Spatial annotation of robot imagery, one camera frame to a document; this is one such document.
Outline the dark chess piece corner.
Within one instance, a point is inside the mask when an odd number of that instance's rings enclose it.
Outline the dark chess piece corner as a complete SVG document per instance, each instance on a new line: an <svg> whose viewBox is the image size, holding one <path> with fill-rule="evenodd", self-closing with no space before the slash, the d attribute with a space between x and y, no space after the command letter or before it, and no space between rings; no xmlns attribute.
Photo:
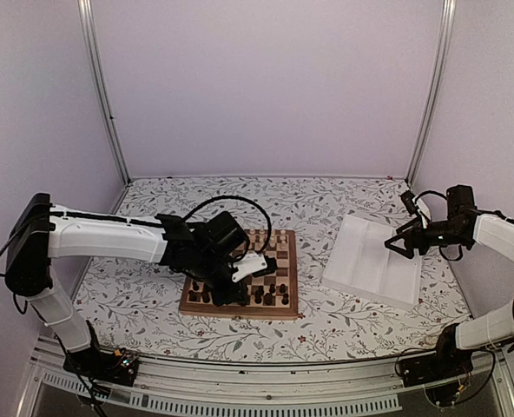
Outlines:
<svg viewBox="0 0 514 417"><path fill-rule="evenodd" d="M188 300L198 302L200 300L200 286L197 281L191 281L191 288L188 291Z"/></svg>

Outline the white plastic compartment tray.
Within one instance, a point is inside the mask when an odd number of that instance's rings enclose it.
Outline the white plastic compartment tray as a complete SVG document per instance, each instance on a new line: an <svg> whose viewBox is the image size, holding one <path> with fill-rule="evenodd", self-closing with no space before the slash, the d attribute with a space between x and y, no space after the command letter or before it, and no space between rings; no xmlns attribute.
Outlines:
<svg viewBox="0 0 514 417"><path fill-rule="evenodd" d="M385 247L395 228L346 215L321 284L345 294L410 311L418 304L422 259Z"/></svg>

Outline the wooden chess board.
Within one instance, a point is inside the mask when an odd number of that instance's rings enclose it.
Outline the wooden chess board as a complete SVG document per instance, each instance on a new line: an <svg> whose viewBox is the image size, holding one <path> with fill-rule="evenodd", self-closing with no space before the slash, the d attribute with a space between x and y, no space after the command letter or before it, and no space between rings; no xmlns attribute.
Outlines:
<svg viewBox="0 0 514 417"><path fill-rule="evenodd" d="M240 316L248 320L266 320L266 321L290 321L299 317L299 296L298 296L298 273L297 273L297 253L296 253L296 237L295 232L288 229L278 230L276 236L276 247L269 248L267 246L265 255L274 257L277 261L277 270L265 276L254 277L252 275L244 279L247 287L249 303L242 306L239 303L231 303L228 305L217 307L213 304L212 295L210 302L204 303L201 299L201 294L205 291L204 284L198 282L200 286L200 300L198 302L190 302L188 300L188 291L191 288L192 279L185 280L184 288L181 293L179 304L179 312L184 315L199 316L199 317L213 317L213 318L228 318L233 319L235 316ZM279 242L277 237L281 230L286 230L287 250L279 249ZM276 285L276 293L274 296L274 303L272 306L266 306L263 303L264 295L269 292L271 284ZM290 302L284 305L281 302L284 294L280 293L280 285L286 284L289 294ZM254 295L258 292L258 287L263 286L265 294L262 296L262 303L256 304L254 302Z"/></svg>

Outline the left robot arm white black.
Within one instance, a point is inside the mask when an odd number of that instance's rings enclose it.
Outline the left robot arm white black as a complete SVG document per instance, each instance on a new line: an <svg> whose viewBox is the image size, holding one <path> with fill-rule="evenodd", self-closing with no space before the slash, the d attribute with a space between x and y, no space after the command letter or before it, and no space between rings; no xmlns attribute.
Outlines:
<svg viewBox="0 0 514 417"><path fill-rule="evenodd" d="M0 248L0 278L40 314L76 365L99 377L108 370L108 358L52 276L52 260L87 256L154 263L207 283L216 303L230 303L246 296L241 281L266 264L249 244L228 212L209 222L178 215L124 217L74 211L38 193Z"/></svg>

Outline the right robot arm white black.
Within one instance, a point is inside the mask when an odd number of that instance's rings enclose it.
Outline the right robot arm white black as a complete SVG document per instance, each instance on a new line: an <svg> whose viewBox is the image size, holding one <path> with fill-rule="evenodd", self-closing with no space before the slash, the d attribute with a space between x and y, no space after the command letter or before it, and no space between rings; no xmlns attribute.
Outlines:
<svg viewBox="0 0 514 417"><path fill-rule="evenodd" d="M499 210L478 208L471 186L456 185L444 194L406 191L400 199L414 219L384 242L387 249L411 259L426 255L431 248L456 246L462 257L465 249L478 245L514 263L514 219ZM507 343L513 351L514 295L501 308L444 328L429 358L428 371L434 378L445 379L474 352Z"/></svg>

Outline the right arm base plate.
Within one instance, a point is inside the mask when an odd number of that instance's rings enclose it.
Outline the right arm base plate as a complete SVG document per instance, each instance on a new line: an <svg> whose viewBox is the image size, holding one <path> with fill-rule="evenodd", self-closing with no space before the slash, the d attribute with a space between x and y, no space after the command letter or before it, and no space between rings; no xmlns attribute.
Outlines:
<svg viewBox="0 0 514 417"><path fill-rule="evenodd" d="M394 371L404 387L433 383L425 390L426 399L435 407L452 407L469 385L472 354L471 350L438 354L432 349L429 354L398 358Z"/></svg>

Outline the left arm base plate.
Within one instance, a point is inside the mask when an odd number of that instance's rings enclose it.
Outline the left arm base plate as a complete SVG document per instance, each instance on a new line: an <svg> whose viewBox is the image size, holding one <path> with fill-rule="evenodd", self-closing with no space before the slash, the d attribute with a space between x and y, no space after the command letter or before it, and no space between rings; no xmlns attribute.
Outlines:
<svg viewBox="0 0 514 417"><path fill-rule="evenodd" d="M126 348L112 353L90 347L81 352L64 350L63 368L90 380L104 381L125 387L132 387L138 374L139 354Z"/></svg>

